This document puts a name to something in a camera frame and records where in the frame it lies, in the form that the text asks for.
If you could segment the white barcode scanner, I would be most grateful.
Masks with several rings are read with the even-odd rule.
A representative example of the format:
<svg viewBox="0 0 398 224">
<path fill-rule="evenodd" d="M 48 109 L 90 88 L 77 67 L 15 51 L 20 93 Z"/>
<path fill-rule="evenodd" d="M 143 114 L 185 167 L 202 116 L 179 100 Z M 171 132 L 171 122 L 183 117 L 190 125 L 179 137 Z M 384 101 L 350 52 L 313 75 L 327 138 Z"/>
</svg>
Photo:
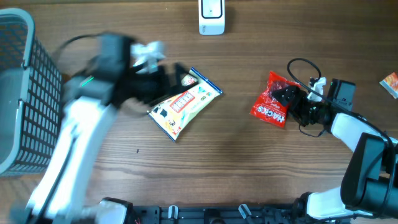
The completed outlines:
<svg viewBox="0 0 398 224">
<path fill-rule="evenodd" d="M 225 0 L 198 0 L 201 35 L 221 35 L 225 30 Z"/>
</svg>

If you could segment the cream snack bag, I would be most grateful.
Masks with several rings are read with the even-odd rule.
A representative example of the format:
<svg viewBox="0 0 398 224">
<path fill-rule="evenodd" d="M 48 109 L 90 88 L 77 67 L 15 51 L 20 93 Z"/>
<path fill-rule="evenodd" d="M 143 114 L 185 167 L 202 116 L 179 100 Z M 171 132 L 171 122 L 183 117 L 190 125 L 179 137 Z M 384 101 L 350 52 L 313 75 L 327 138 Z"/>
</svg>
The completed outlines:
<svg viewBox="0 0 398 224">
<path fill-rule="evenodd" d="M 149 117 L 173 141 L 186 125 L 223 91 L 197 69 L 191 68 L 183 77 L 187 91 L 168 98 L 149 111 Z"/>
</svg>

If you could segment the grey plastic shopping basket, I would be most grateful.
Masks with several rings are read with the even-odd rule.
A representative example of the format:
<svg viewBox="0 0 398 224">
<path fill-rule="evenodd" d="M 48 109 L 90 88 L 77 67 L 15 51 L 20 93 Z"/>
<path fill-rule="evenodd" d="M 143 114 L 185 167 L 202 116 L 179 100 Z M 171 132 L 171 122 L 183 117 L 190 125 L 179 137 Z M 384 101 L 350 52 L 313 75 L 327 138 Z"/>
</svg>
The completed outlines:
<svg viewBox="0 0 398 224">
<path fill-rule="evenodd" d="M 1 176 L 47 168 L 60 132 L 62 84 L 32 16 L 1 10 Z"/>
</svg>

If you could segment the red snack packet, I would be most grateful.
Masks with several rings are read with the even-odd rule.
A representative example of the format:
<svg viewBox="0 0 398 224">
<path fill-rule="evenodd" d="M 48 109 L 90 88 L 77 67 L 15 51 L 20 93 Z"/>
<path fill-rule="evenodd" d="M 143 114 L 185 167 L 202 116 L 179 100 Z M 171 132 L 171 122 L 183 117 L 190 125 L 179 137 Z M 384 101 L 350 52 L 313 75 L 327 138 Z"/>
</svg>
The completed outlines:
<svg viewBox="0 0 398 224">
<path fill-rule="evenodd" d="M 290 81 L 277 73 L 270 71 L 267 89 L 258 96 L 250 110 L 250 114 L 267 123 L 283 128 L 285 126 L 287 116 L 287 107 L 277 101 L 272 96 L 272 92 L 291 85 L 300 87 L 297 82 Z"/>
</svg>

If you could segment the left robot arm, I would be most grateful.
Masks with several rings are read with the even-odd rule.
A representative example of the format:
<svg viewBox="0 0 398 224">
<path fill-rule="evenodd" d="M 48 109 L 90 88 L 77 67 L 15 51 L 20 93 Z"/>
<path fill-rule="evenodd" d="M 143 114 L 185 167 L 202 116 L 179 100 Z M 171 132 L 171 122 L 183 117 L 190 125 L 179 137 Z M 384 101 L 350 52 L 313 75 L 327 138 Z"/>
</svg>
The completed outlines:
<svg viewBox="0 0 398 224">
<path fill-rule="evenodd" d="M 186 90 L 171 85 L 159 62 L 160 41 L 140 44 L 121 34 L 99 35 L 101 47 L 64 86 L 63 119 L 49 166 L 25 207 L 13 207 L 15 223 L 131 223 L 131 203 L 106 198 L 95 207 L 83 199 L 95 160 L 120 108 L 151 108 Z"/>
</svg>

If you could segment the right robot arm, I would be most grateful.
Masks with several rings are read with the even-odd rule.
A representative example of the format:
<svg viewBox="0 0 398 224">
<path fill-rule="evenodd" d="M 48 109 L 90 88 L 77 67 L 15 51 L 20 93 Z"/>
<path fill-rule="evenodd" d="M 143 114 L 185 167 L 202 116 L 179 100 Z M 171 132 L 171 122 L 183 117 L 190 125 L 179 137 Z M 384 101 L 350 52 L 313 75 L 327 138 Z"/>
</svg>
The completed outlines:
<svg viewBox="0 0 398 224">
<path fill-rule="evenodd" d="M 339 187 L 305 197 L 305 213 L 317 221 L 397 218 L 397 141 L 351 112 L 355 88 L 334 79 L 325 101 L 295 85 L 271 92 L 299 125 L 321 124 L 353 152 Z"/>
</svg>

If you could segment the orange small box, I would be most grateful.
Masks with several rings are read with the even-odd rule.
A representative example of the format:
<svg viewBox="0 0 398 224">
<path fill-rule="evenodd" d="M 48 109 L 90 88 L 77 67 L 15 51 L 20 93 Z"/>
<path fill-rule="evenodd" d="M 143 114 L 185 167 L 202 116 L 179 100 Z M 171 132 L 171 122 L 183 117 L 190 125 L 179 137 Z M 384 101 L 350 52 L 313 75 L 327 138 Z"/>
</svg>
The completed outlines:
<svg viewBox="0 0 398 224">
<path fill-rule="evenodd" d="M 394 99 L 398 98 L 398 77 L 396 72 L 392 72 L 380 81 L 379 84 L 385 88 Z"/>
</svg>

